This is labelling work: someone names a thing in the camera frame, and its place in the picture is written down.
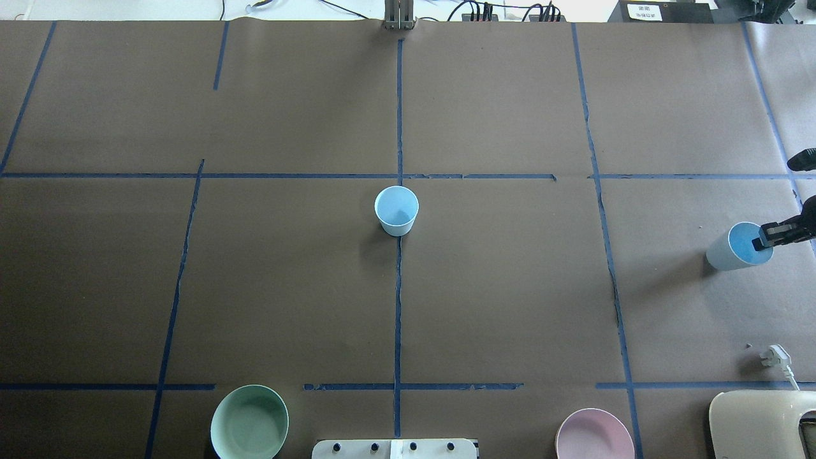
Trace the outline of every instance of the black box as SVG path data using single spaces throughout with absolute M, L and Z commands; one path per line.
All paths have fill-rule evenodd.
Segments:
M 633 17 L 641 14 L 645 17 Z M 629 2 L 619 0 L 607 22 L 713 24 L 714 19 L 712 18 L 711 8 L 707 3 Z

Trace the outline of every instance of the light blue plastic cup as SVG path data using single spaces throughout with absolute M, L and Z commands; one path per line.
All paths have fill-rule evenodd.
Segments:
M 392 236 L 405 236 L 414 226 L 419 200 L 404 186 L 389 186 L 377 194 L 374 212 L 383 230 Z
M 264 385 L 230 392 L 212 416 L 210 438 L 221 459 L 272 459 L 289 432 L 283 399 Z
M 720 271 L 740 270 L 767 263 L 774 255 L 774 248 L 757 252 L 753 240 L 759 237 L 759 225 L 741 221 L 712 243 L 706 251 L 706 259 Z

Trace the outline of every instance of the label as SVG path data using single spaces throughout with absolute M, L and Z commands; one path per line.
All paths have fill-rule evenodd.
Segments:
M 658 5 L 634 5 L 627 4 L 629 9 L 629 17 L 636 20 L 663 20 L 660 15 L 660 6 Z

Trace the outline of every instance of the white plug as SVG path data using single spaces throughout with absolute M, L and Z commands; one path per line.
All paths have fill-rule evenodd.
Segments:
M 766 367 L 780 367 L 785 378 L 793 385 L 794 390 L 799 390 L 799 385 L 796 383 L 796 378 L 793 377 L 793 370 L 791 370 L 791 356 L 787 354 L 785 349 L 780 345 L 770 345 L 768 350 L 760 353 L 762 364 Z

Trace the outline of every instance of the blue cup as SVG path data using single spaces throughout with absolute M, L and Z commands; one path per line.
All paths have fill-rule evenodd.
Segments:
M 374 213 L 379 223 L 386 233 L 395 237 L 408 234 L 418 212 L 416 194 L 404 186 L 389 186 L 374 200 Z
M 760 226 L 742 221 L 717 238 L 706 251 L 706 259 L 720 271 L 739 270 L 766 263 L 774 248 L 757 252 L 753 240 L 760 237 Z

